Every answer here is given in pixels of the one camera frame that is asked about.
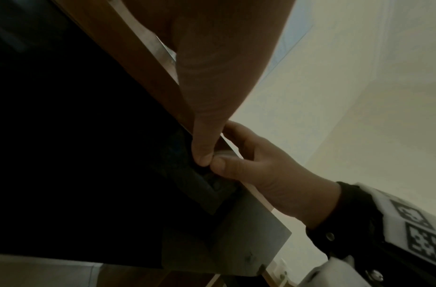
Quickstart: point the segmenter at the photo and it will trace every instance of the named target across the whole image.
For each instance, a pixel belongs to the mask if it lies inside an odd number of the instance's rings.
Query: black sleeve
[[[374,226],[382,224],[383,216],[370,194],[356,185],[338,184],[342,192],[336,208],[316,229],[307,229],[307,235],[328,257],[343,259],[370,244],[366,241],[374,239]]]

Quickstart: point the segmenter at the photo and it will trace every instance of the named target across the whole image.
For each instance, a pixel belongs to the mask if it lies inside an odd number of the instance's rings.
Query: finger
[[[217,175],[252,185],[262,185],[267,177],[264,165],[239,157],[216,156],[213,158],[210,169]]]
[[[237,122],[227,121],[222,131],[224,136],[234,143],[245,159],[254,159],[254,150],[260,138],[252,130]]]
[[[213,150],[224,124],[205,124],[200,119],[194,121],[191,151],[194,161],[200,166],[207,166],[213,158]]]

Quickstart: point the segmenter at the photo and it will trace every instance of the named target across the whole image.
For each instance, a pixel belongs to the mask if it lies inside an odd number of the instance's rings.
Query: qr code
[[[391,200],[391,203],[394,205],[397,213],[399,213],[402,218],[434,230],[434,227],[419,210],[394,200]]]
[[[436,262],[436,234],[405,222],[408,249]]]

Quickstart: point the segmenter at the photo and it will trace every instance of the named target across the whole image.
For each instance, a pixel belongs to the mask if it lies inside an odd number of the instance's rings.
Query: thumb
[[[191,151],[194,161],[200,166],[207,166],[213,158],[213,151],[225,122],[222,124],[206,124],[201,120],[194,121]]]
[[[215,156],[210,164],[210,169],[215,174],[254,186],[262,185],[267,177],[263,167],[260,162],[233,156]]]

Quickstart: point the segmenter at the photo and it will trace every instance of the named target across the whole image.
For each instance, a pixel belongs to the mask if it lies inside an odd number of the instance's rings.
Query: black surface
[[[0,0],[0,253],[160,268],[164,225],[206,236],[230,203],[181,193],[163,166],[217,181],[190,135],[50,1],[18,3]]]

